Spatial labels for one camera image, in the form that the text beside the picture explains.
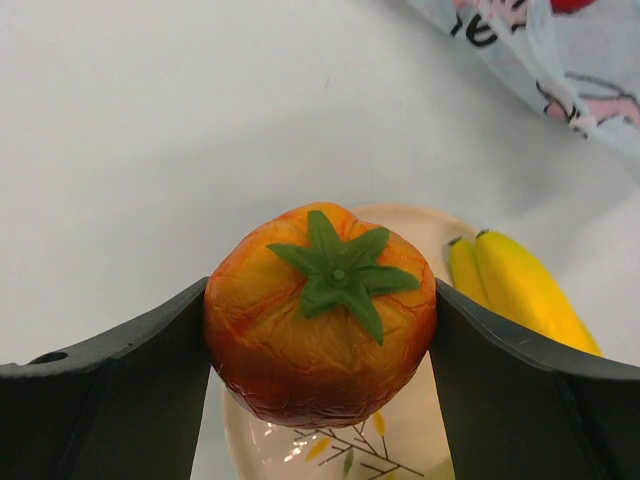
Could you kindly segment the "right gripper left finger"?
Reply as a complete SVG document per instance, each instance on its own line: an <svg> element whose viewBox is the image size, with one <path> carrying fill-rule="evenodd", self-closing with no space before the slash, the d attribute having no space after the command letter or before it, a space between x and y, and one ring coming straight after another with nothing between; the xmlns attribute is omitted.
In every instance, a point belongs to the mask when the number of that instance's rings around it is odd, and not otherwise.
<svg viewBox="0 0 640 480"><path fill-rule="evenodd" d="M189 478L210 372L205 286L27 364L2 365L2 478Z"/></svg>

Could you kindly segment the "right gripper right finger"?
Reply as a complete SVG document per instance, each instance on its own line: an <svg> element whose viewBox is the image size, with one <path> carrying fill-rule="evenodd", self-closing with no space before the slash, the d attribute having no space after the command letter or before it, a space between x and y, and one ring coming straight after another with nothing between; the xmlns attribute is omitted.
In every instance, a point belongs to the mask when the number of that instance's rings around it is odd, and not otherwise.
<svg viewBox="0 0 640 480"><path fill-rule="evenodd" d="M638 367L436 286L430 358L456 478L638 478Z"/></svg>

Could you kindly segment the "round beige ceramic plate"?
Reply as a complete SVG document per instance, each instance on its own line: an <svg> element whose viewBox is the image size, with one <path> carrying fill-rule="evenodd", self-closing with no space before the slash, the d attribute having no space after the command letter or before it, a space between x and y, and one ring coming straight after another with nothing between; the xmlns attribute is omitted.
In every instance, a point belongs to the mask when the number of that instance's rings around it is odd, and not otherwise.
<svg viewBox="0 0 640 480"><path fill-rule="evenodd" d="M478 232L444 212L369 204L353 213L412 243L434 275L451 279L448 244ZM222 394L227 443L241 479L451 479L454 476L431 361L380 411L342 429L291 429L264 422Z"/></svg>

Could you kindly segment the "fake yellow banana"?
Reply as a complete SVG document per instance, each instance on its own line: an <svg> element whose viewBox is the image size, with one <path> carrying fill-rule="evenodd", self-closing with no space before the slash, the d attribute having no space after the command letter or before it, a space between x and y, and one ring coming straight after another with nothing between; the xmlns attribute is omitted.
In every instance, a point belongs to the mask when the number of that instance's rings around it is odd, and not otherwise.
<svg viewBox="0 0 640 480"><path fill-rule="evenodd" d="M495 230L448 244L454 287L476 303L574 349L600 356L601 349L543 263L524 246Z"/></svg>

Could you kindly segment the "fake orange persimmon fruit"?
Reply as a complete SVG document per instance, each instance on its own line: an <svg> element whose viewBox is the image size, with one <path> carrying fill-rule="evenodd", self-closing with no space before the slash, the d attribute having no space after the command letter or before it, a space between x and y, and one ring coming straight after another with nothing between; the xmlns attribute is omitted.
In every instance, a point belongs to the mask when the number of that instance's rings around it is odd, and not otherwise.
<svg viewBox="0 0 640 480"><path fill-rule="evenodd" d="M379 410L416 372L436 320L424 256L330 202L249 233L204 296L206 344L229 393L295 428L342 428Z"/></svg>

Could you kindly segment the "light blue plastic bag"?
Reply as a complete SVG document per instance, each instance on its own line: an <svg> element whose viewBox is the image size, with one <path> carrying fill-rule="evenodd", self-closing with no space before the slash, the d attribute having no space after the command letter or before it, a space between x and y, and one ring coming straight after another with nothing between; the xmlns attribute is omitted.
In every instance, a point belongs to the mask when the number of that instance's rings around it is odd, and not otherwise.
<svg viewBox="0 0 640 480"><path fill-rule="evenodd" d="M629 173L639 175L638 2L411 5L469 46L534 111L618 150Z"/></svg>

